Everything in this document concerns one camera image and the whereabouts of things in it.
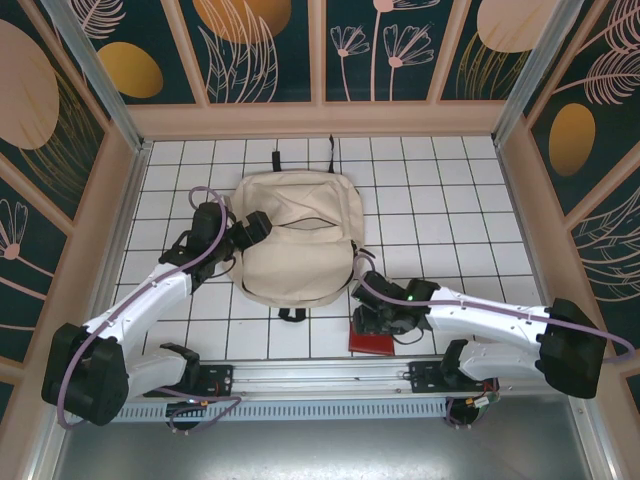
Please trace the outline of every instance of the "white tile floor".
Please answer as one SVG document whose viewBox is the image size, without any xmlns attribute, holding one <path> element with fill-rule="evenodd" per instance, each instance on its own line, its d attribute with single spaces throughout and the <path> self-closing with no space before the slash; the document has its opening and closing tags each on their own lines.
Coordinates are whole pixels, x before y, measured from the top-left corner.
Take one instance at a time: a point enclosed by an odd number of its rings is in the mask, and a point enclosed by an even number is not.
<svg viewBox="0 0 640 480">
<path fill-rule="evenodd" d="M 117 285 L 121 299 L 157 263 L 163 248 L 189 228 L 190 188 L 232 192 L 243 176 L 283 169 L 326 171 L 327 138 L 156 142 L 147 168 Z M 367 249 L 379 271 L 406 285 L 426 277 L 492 300 L 534 305 L 539 296 L 500 165 L 489 137 L 336 139 L 336 172 L 363 200 Z M 196 196 L 203 201 L 205 194 Z M 290 324 L 244 297 L 228 277 L 210 280 L 163 315 L 138 352 L 163 342 L 186 345 L 202 360 L 351 358 L 347 293 Z M 417 339 L 418 331 L 401 340 Z M 459 334 L 425 332 L 396 355 L 442 354 Z"/>
</svg>

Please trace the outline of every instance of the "beige backpack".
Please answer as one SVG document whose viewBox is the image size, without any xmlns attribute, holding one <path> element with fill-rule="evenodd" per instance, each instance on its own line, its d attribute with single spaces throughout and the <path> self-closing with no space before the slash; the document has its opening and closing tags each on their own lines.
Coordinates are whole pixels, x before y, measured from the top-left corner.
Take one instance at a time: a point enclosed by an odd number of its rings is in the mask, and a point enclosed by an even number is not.
<svg viewBox="0 0 640 480">
<path fill-rule="evenodd" d="M 364 244 L 362 201 L 346 177 L 300 170 L 253 175 L 230 201 L 237 220 L 260 210 L 273 225 L 265 240 L 235 254 L 229 275 L 247 297 L 280 308 L 284 320 L 302 321 L 305 308 L 340 296 Z"/>
</svg>

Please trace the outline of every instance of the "red notebook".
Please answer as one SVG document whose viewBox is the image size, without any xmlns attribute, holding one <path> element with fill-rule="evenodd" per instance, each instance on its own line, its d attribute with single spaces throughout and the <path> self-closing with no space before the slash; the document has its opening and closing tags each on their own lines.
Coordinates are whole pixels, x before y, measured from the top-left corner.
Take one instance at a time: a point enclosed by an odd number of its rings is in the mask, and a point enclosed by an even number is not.
<svg viewBox="0 0 640 480">
<path fill-rule="evenodd" d="M 349 331 L 349 351 L 395 355 L 391 335 L 358 335 L 353 331 L 353 323 Z"/>
</svg>

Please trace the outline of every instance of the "backpack strap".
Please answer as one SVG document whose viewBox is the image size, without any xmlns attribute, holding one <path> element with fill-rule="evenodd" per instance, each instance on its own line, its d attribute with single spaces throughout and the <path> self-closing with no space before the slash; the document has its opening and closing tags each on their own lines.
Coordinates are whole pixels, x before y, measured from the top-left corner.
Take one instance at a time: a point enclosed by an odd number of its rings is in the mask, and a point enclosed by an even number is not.
<svg viewBox="0 0 640 480">
<path fill-rule="evenodd" d="M 281 308 L 278 310 L 278 316 L 283 319 L 285 322 L 294 322 L 299 323 L 307 318 L 305 314 L 304 308 L 296 308 L 296 316 L 295 318 L 291 317 L 291 309 L 290 308 Z"/>
<path fill-rule="evenodd" d="M 333 140 L 333 135 L 329 135 L 329 142 L 331 142 L 331 161 L 329 162 L 329 173 L 336 173 L 333 169 L 333 149 L 336 145 L 336 142 Z"/>
<path fill-rule="evenodd" d="M 282 166 L 280 165 L 280 151 L 274 150 L 271 152 L 271 165 L 273 166 L 274 172 L 281 172 Z"/>
</svg>

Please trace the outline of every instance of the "decorative wallpaper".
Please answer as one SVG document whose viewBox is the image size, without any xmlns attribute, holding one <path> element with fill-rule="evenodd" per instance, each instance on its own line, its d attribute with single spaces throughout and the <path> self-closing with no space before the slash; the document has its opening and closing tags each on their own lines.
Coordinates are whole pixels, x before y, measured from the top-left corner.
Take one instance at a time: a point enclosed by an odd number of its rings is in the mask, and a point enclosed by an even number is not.
<svg viewBox="0 0 640 480">
<path fill-rule="evenodd" d="M 2 419 L 4 413 L 9 406 L 9 400 L 11 400 L 11 394 L 13 393 L 13 385 L 0 380 L 0 425 L 2 425 Z"/>
<path fill-rule="evenodd" d="M 74 218 L 104 131 L 16 0 L 0 46 L 0 157 Z"/>
<path fill-rule="evenodd" d="M 0 179 L 0 357 L 24 360 L 66 240 Z"/>
<path fill-rule="evenodd" d="M 631 398 L 636 405 L 638 413 L 640 413 L 640 373 L 627 377 L 627 386 L 631 392 Z"/>
<path fill-rule="evenodd" d="M 311 101 L 307 0 L 180 0 L 211 103 Z"/>
<path fill-rule="evenodd" d="M 557 0 L 472 0 L 442 100 L 506 100 Z"/>
<path fill-rule="evenodd" d="M 126 104 L 195 102 L 159 0 L 69 0 L 69 5 Z"/>
<path fill-rule="evenodd" d="M 568 33 L 564 37 L 564 41 L 562 42 L 562 45 L 560 46 L 560 49 L 558 50 L 558 53 L 556 53 L 555 58 L 553 59 L 553 61 L 549 65 L 549 67 L 547 68 L 547 71 L 545 72 L 543 77 L 540 79 L 540 83 L 538 84 L 536 90 L 533 92 L 533 95 L 531 95 L 531 98 L 529 99 L 529 102 L 527 103 L 527 106 L 524 108 L 525 117 L 529 116 L 529 113 L 531 112 L 531 109 L 533 108 L 533 106 L 538 101 L 538 98 L 540 97 L 540 94 L 542 93 L 542 90 L 546 86 L 547 78 L 551 75 L 551 72 L 555 71 L 556 67 L 558 66 L 558 63 L 560 63 L 560 60 L 562 59 L 562 57 L 564 56 L 565 52 L 567 51 L 567 48 L 569 47 L 569 44 L 573 40 L 573 37 L 575 36 L 575 34 L 578 31 L 578 29 L 580 28 L 580 25 L 582 25 L 582 22 L 584 21 L 584 17 L 587 15 L 587 13 L 589 13 L 589 10 L 593 6 L 594 2 L 595 2 L 595 0 L 584 0 L 584 3 L 582 4 L 582 7 L 580 8 L 580 12 L 578 13 L 578 16 L 576 17 L 576 20 L 567 28 Z"/>
<path fill-rule="evenodd" d="M 532 127 L 569 213 L 640 140 L 640 12 L 609 2 Z"/>
<path fill-rule="evenodd" d="M 451 5 L 328 0 L 327 101 L 426 100 Z"/>
<path fill-rule="evenodd" d="M 607 329 L 640 348 L 640 169 L 572 235 Z"/>
</svg>

